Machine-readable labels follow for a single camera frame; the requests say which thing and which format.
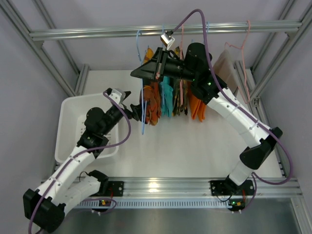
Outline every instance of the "white floor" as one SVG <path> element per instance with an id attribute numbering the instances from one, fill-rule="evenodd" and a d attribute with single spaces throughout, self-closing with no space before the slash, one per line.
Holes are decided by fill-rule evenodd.
<path id="1" fill-rule="evenodd" d="M 139 103 L 141 80 L 130 71 L 90 71 L 84 94 L 101 93 L 107 88 L 132 91 L 124 104 Z M 121 177 L 226 177 L 246 148 L 243 139 L 217 112 L 207 108 L 200 123 L 190 115 L 162 117 L 157 126 L 131 120 L 132 134 L 120 146 L 114 161 L 99 159 L 86 169 Z M 119 123 L 119 140 L 127 135 L 127 123 Z M 273 152 L 257 173 L 261 177 L 281 177 Z"/>

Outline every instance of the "aluminum frame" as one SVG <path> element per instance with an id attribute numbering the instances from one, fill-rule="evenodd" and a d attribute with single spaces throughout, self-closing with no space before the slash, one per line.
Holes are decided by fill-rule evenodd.
<path id="1" fill-rule="evenodd" d="M 75 92 L 77 95 L 83 94 L 84 88 L 85 88 L 86 83 L 87 83 L 89 71 L 90 71 L 90 66 L 88 64 L 84 64 L 82 69 L 81 69 L 81 72 L 79 74 L 77 84 L 75 87 Z"/>
<path id="2" fill-rule="evenodd" d="M 33 3 L 35 4 L 38 12 L 41 14 L 43 20 L 45 21 L 46 25 L 50 28 L 50 29 L 56 29 L 55 24 L 49 14 L 49 12 L 47 11 L 47 9 L 45 8 L 42 0 L 33 0 Z M 77 74 L 77 76 L 79 76 L 79 69 L 78 66 L 76 65 L 73 57 L 71 56 L 70 52 L 68 51 L 65 43 L 63 41 L 58 41 L 57 42 L 61 51 L 64 53 L 65 57 L 67 58 L 69 64 L 72 66 L 74 72 Z"/>
<path id="3" fill-rule="evenodd" d="M 54 65 L 44 48 L 42 48 L 41 46 L 38 47 L 38 44 L 35 43 L 34 40 L 29 36 L 31 29 L 27 25 L 21 14 L 18 12 L 15 5 L 10 0 L 1 0 L 0 9 L 12 23 L 12 26 L 15 29 L 16 33 L 19 34 L 19 36 L 25 41 L 29 48 L 35 53 L 38 59 L 48 69 L 50 74 L 65 91 L 65 93 L 70 97 L 75 96 L 76 94 L 74 90 L 72 89 L 70 84 L 62 77 L 60 71 Z"/>
<path id="4" fill-rule="evenodd" d="M 278 19 L 279 20 L 284 20 L 287 15 L 289 14 L 290 10 L 292 9 L 292 7 L 294 6 L 294 4 L 297 2 L 297 0 L 288 0 L 281 12 L 281 14 L 279 15 Z M 270 33 L 268 38 L 266 39 L 264 45 L 262 46 L 261 51 L 259 52 L 259 54 L 256 57 L 256 60 L 254 61 L 251 70 L 253 73 L 255 73 L 259 63 L 262 61 L 263 57 L 265 56 L 266 52 L 268 51 L 268 48 L 270 47 L 270 45 L 272 44 L 274 38 L 276 37 L 277 33 Z"/>
<path id="5" fill-rule="evenodd" d="M 172 30 L 176 25 L 164 25 L 165 30 Z M 297 32 L 301 26 L 298 20 L 274 20 L 251 22 L 250 32 Z M 163 30 L 162 25 L 106 27 L 106 28 L 81 28 L 81 29 L 50 29 L 36 30 L 30 33 L 34 41 L 64 40 L 64 39 L 89 39 L 89 38 L 117 38 L 135 37 L 141 30 L 142 36 L 159 36 Z M 202 34 L 202 24 L 184 26 L 184 34 Z M 245 33 L 248 31 L 248 23 L 210 23 L 209 34 L 220 33 Z"/>
<path id="6" fill-rule="evenodd" d="M 34 51 L 40 61 L 49 70 L 55 80 L 61 85 L 64 91 L 69 96 L 75 96 L 75 92 L 68 85 L 59 73 L 57 67 L 52 63 L 48 54 L 41 48 L 45 40 L 59 40 L 59 39 L 79 39 L 79 38 L 104 38 L 104 37 L 134 37 L 138 29 L 142 30 L 143 36 L 158 36 L 162 31 L 162 26 L 145 26 L 145 27 L 114 27 L 101 29 L 65 29 L 65 30 L 44 30 L 31 32 L 25 20 L 21 17 L 18 10 L 10 2 L 10 0 L 0 0 L 0 8 L 8 17 L 17 33 L 25 40 L 27 45 Z M 302 22 L 297 20 L 276 20 L 252 22 L 251 32 L 296 32 L 293 38 L 285 44 L 281 53 L 276 57 L 278 62 L 275 62 L 265 75 L 262 83 L 257 85 L 253 90 L 253 97 L 259 96 L 263 87 L 270 80 L 276 72 L 277 67 L 282 64 L 286 56 L 293 49 L 293 47 L 304 36 L 307 29 L 309 29 L 312 20 L 311 8 L 308 9 Z M 172 29 L 174 26 L 167 25 L 165 29 Z M 245 33 L 247 31 L 247 23 L 225 23 L 225 24 L 210 24 L 209 33 Z M 202 30 L 201 25 L 187 25 L 185 26 L 185 34 L 200 34 Z M 85 72 L 80 73 L 81 83 Z M 260 111 L 257 105 L 252 105 L 252 110 L 257 110 L 259 116 Z M 180 199 L 196 198 L 198 199 L 213 199 L 209 194 L 209 181 L 211 178 L 112 178 L 125 181 L 123 199 Z M 279 178 L 268 178 L 271 181 L 280 180 Z M 312 225 L 310 222 L 309 212 L 304 204 L 303 196 L 295 178 L 292 178 L 290 183 L 283 186 L 272 186 L 262 184 L 258 181 L 258 191 L 256 199 L 258 198 L 280 198 L 289 197 L 292 199 L 294 211 L 296 213 L 299 225 L 303 233 L 312 233 Z"/>
<path id="7" fill-rule="evenodd" d="M 255 88 L 250 93 L 250 100 L 254 100 L 259 98 L 263 93 L 265 87 L 269 83 L 269 81 L 274 77 L 274 74 L 281 67 L 289 53 L 296 47 L 297 44 L 302 40 L 302 38 L 306 35 L 309 29 L 312 27 L 312 2 L 308 6 L 304 16 L 302 18 L 302 26 L 299 30 L 292 35 L 289 39 L 283 43 L 281 50 L 276 54 L 273 61 L 269 65 L 268 70 L 266 71 L 264 77 L 260 82 L 257 83 Z"/>

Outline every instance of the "hanging rod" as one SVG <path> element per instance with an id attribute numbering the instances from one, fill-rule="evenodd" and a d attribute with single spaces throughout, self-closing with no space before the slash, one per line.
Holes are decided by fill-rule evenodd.
<path id="1" fill-rule="evenodd" d="M 165 30 L 172 30 L 176 25 L 165 25 Z M 250 32 L 296 32 L 301 26 L 298 20 L 274 20 L 251 22 Z M 87 38 L 122 38 L 135 37 L 141 30 L 142 36 L 158 36 L 162 32 L 162 25 L 154 26 L 129 26 L 129 27 L 105 27 L 105 28 L 81 28 L 81 29 L 49 29 L 37 30 L 30 33 L 34 41 L 63 40 L 63 39 L 87 39 Z M 243 23 L 210 23 L 209 33 L 245 33 L 248 24 Z M 184 26 L 184 34 L 201 34 L 202 25 L 192 24 Z"/>

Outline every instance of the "brown cloth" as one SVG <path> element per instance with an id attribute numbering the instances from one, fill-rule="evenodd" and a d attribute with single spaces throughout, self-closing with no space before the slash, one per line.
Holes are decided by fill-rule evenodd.
<path id="1" fill-rule="evenodd" d="M 146 63 L 148 60 L 150 60 L 153 54 L 154 53 L 151 48 L 148 48 L 143 63 Z M 143 87 L 143 98 L 144 103 L 147 101 L 145 123 L 156 125 L 158 123 L 158 119 L 161 116 L 161 98 L 158 82 L 151 82 L 150 85 L 145 85 Z"/>

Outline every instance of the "blue hanger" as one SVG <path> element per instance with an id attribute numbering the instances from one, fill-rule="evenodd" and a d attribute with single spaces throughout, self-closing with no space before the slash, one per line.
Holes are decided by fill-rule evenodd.
<path id="1" fill-rule="evenodd" d="M 164 24 L 162 24 L 162 34 L 164 33 Z M 165 96 L 164 96 L 164 86 L 162 86 L 162 104 L 165 105 Z"/>
<path id="2" fill-rule="evenodd" d="M 137 56 L 138 60 L 140 61 L 141 65 L 143 64 L 143 60 L 141 59 L 140 50 L 138 48 L 138 34 L 141 34 L 141 30 L 138 30 L 136 33 L 136 49 L 137 49 Z M 143 80 L 141 82 L 141 103 L 142 103 L 142 135 L 144 135 L 144 128 L 145 128 L 145 117 L 146 117 L 146 106 L 147 101 L 145 101 L 145 107 L 144 107 L 144 97 L 143 97 Z"/>
<path id="3" fill-rule="evenodd" d="M 208 21 L 207 21 L 206 27 L 207 27 L 206 32 L 207 32 L 207 36 L 208 36 L 208 31 L 209 31 L 209 22 Z"/>

